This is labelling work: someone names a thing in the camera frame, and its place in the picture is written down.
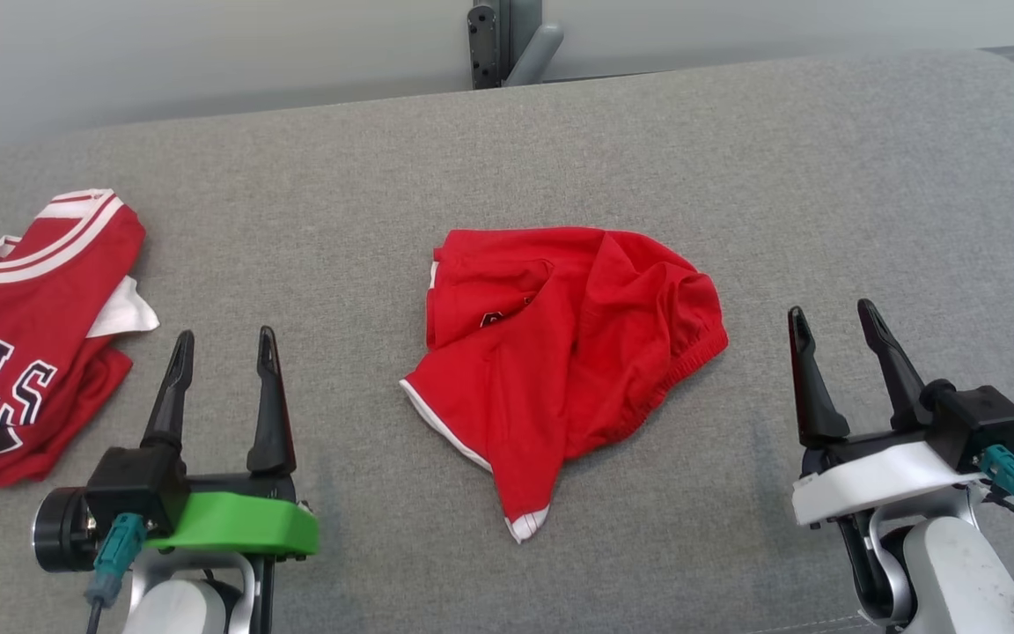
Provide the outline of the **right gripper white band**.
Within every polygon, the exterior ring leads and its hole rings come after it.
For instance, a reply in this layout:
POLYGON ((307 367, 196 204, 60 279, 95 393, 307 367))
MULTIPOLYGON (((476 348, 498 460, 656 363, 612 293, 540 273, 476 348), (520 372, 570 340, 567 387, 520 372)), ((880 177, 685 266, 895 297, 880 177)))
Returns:
MULTIPOLYGON (((891 429, 927 428, 932 414, 919 401, 925 382, 907 357, 885 318, 869 299, 857 302, 865 341, 878 359, 893 409, 891 429)), ((962 473, 946 464, 929 443, 899 443, 866 457, 828 466, 825 450, 850 434, 848 420, 832 405, 814 352, 816 342, 801 306, 788 311, 791 370, 799 442, 806 449, 802 475, 793 483, 792 509, 799 526, 810 526, 841 515, 882 508, 939 490, 974 487, 985 500, 996 490, 982 472, 962 473)))

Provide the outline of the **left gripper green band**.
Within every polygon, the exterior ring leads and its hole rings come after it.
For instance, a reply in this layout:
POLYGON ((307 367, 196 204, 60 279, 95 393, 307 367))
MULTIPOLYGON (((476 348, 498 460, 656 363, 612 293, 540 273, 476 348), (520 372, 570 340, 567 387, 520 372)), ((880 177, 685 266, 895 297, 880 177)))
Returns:
MULTIPOLYGON (((141 448, 182 451, 187 390, 192 385, 195 336, 182 330, 174 342, 141 448)), ((274 329, 259 329, 256 371, 261 381, 254 445, 246 469, 254 476, 290 476, 297 469, 292 425, 274 329)), ((134 531, 137 553, 225 551, 275 561, 313 557, 319 551, 317 518, 295 501, 289 479, 258 481, 240 475, 198 476, 176 529, 166 533, 141 518, 134 531)), ((113 523, 104 523, 85 501, 85 487, 57 487, 40 503, 32 523, 32 550, 46 572, 90 572, 108 561, 113 523)))

